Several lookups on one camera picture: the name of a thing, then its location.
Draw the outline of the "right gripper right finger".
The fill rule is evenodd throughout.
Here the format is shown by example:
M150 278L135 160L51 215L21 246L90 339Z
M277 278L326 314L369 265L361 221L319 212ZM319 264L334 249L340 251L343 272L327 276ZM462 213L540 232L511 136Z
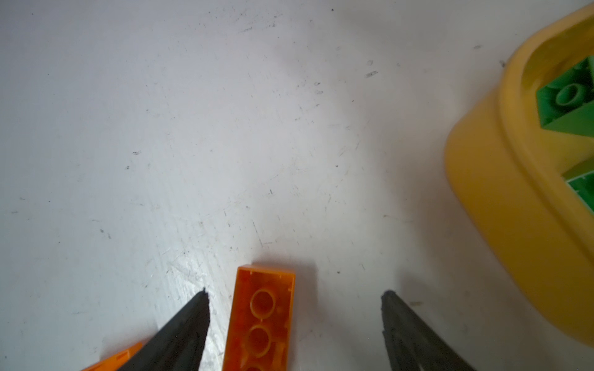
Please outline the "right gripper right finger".
M383 293L381 316L391 369L474 371L395 292Z

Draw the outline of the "orange lego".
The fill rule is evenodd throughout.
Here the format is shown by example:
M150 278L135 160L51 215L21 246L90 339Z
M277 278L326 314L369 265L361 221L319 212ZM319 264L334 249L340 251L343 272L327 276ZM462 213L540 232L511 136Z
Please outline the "orange lego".
M112 355L105 360L89 366L83 371L118 371L125 363L127 363L140 349L144 346L143 342L134 344L134 346Z
M245 265L237 270L223 370L287 370L295 273Z

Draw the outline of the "green lego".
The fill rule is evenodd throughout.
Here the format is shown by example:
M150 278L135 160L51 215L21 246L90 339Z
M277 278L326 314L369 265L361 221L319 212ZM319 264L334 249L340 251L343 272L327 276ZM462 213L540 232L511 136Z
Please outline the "green lego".
M593 57L588 56L536 93L541 127L593 136Z
M593 158L575 165L563 174L563 178L583 204L593 212Z

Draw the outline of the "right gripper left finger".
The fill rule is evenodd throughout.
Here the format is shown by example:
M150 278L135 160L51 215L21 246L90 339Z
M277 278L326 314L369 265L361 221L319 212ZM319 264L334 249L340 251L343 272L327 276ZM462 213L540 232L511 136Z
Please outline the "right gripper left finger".
M123 370L198 370L210 324L209 295L198 292L139 350Z

